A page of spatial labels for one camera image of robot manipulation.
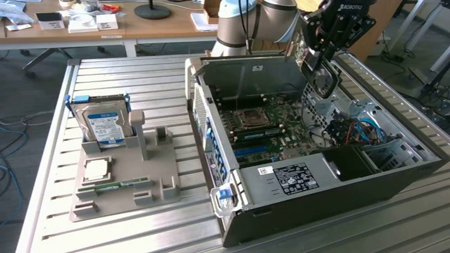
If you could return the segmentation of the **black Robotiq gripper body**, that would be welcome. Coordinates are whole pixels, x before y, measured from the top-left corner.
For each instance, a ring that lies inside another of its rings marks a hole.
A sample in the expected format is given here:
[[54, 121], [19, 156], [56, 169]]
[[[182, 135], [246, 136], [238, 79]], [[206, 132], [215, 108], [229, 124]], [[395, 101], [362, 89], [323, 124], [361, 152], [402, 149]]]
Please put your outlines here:
[[369, 0], [322, 1], [317, 12], [322, 18], [333, 18], [338, 14], [365, 17], [369, 14], [370, 6], [371, 1]]

